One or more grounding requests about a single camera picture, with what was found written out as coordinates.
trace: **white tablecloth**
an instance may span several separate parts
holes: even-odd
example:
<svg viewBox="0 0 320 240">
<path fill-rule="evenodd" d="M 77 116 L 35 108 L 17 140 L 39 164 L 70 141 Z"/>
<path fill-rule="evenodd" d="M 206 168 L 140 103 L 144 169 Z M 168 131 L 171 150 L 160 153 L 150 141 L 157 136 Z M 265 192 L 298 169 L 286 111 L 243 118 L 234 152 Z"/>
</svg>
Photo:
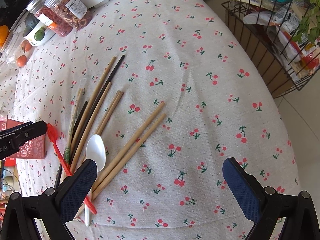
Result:
<svg viewBox="0 0 320 240">
<path fill-rule="evenodd" d="M 252 222 L 224 182 L 228 157 L 263 186 L 299 192 L 293 150 L 273 99 L 202 0 L 110 0 L 93 13 L 86 28 L 54 36 L 19 71 L 14 118 L 53 124 L 63 151 L 80 84 L 88 99 L 111 57 L 122 54 L 91 132 L 122 90 L 102 135 L 107 163 L 161 101 L 168 118 L 93 202 L 94 225 L 84 225 L 84 214 L 68 223 L 75 239 L 245 238 Z M 59 161 L 48 140 L 46 150 L 44 160 L 17 162 L 24 196 L 53 186 Z"/>
</svg>

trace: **red spoon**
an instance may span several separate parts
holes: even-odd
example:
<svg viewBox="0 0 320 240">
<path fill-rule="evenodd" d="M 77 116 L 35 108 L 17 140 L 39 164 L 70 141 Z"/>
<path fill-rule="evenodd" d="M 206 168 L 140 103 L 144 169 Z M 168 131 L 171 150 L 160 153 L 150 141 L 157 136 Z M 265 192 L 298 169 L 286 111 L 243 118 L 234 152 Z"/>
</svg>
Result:
<svg viewBox="0 0 320 240">
<path fill-rule="evenodd" d="M 57 131 L 56 129 L 52 126 L 52 124 L 47 123 L 47 135 L 49 137 L 50 142 L 53 143 L 53 147 L 55 152 L 57 153 L 57 156 L 59 158 L 59 161 L 64 169 L 64 171 L 66 172 L 67 176 L 72 176 L 72 173 L 70 172 L 69 166 L 66 164 L 65 160 L 63 159 L 61 152 L 57 146 Z M 90 209 L 90 211 L 93 214 L 97 214 L 97 210 L 94 207 L 94 205 L 91 203 L 91 201 L 89 200 L 88 196 L 85 197 L 84 199 L 84 203 L 88 206 L 88 208 Z"/>
</svg>

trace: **silver screw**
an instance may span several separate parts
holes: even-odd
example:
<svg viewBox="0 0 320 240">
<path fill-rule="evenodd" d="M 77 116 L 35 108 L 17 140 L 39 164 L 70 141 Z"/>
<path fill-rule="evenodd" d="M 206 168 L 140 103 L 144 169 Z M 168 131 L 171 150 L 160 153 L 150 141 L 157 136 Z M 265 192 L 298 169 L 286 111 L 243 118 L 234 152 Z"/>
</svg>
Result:
<svg viewBox="0 0 320 240">
<path fill-rule="evenodd" d="M 307 192 L 307 191 L 302 191 L 301 195 L 302 195 L 304 198 L 310 198 L 310 194 L 309 194 L 309 192 Z"/>
<path fill-rule="evenodd" d="M 273 195 L 274 193 L 276 193 L 275 189 L 272 187 L 266 187 L 264 191 L 269 195 Z"/>
<path fill-rule="evenodd" d="M 19 197 L 19 193 L 17 193 L 17 192 L 11 194 L 11 198 L 13 200 L 17 199 L 18 197 Z"/>
<path fill-rule="evenodd" d="M 54 192 L 55 192 L 54 188 L 53 188 L 53 187 L 49 187 L 49 188 L 47 188 L 47 189 L 45 190 L 44 193 L 45 193 L 47 196 L 51 196 L 51 195 L 53 195 Z"/>
</svg>

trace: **white label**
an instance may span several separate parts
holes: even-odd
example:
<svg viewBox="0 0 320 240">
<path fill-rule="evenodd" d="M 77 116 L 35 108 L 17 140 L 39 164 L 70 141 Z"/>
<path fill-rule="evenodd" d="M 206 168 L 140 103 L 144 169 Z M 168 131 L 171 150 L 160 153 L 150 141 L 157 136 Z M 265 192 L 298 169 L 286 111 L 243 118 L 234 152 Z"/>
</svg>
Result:
<svg viewBox="0 0 320 240">
<path fill-rule="evenodd" d="M 38 19 L 40 22 L 42 22 L 45 26 L 50 26 L 50 25 L 53 23 L 53 21 L 50 20 L 47 16 L 45 16 L 43 13 L 40 14 L 40 15 L 37 17 L 37 19 Z"/>
<path fill-rule="evenodd" d="M 88 11 L 87 7 L 80 0 L 70 0 L 65 6 L 80 20 Z"/>
</svg>

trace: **floor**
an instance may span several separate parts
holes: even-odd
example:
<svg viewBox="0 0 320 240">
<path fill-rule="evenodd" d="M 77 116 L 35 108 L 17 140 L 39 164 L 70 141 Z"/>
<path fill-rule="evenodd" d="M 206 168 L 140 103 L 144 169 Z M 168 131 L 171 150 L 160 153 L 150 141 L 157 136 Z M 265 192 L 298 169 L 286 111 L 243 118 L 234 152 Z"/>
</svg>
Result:
<svg viewBox="0 0 320 240">
<path fill-rule="evenodd" d="M 227 0 L 204 0 L 223 20 Z M 320 221 L 320 72 L 301 90 L 275 99 L 296 155 L 300 185 L 310 192 Z"/>
</svg>

